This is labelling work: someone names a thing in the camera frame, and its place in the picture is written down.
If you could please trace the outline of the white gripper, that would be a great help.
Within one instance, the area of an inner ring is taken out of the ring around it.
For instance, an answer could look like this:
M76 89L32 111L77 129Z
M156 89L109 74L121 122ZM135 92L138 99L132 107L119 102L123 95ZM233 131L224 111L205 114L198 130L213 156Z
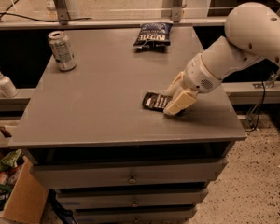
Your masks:
M192 90L184 90L183 81ZM221 80L207 69L203 63L202 54L199 53L188 62L185 70L176 76L171 85L161 92L162 95L173 97L163 112L174 116L197 101L196 91L208 93L220 84Z

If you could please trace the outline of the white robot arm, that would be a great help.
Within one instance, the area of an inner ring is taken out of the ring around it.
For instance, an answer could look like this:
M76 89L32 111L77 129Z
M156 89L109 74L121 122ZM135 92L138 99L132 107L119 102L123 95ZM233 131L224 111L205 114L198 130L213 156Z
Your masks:
M234 8L226 18L224 36L195 55L164 93L171 101L164 113L173 116L208 93L230 74L261 59L280 68L280 17L260 3L248 2Z

